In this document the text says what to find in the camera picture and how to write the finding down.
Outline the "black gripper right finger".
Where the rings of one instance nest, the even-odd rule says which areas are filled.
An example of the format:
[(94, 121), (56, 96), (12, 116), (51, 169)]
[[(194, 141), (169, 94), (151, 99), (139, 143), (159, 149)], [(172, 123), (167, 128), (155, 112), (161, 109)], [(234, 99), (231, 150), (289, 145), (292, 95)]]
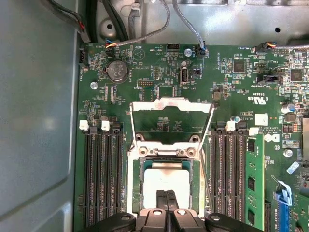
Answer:
[(178, 232), (259, 232), (253, 226), (230, 218), (224, 214), (211, 213), (201, 220), (194, 211), (180, 209), (174, 191), (168, 191), (168, 208)]

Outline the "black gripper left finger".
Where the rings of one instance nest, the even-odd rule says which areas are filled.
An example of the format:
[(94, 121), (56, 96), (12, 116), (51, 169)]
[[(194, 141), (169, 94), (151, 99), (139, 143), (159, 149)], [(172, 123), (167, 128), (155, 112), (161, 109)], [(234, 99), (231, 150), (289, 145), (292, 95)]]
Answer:
[(82, 229), (83, 232), (165, 232), (167, 228), (168, 193), (156, 192), (159, 208), (143, 209), (135, 217), (130, 213), (116, 213), (98, 223)]

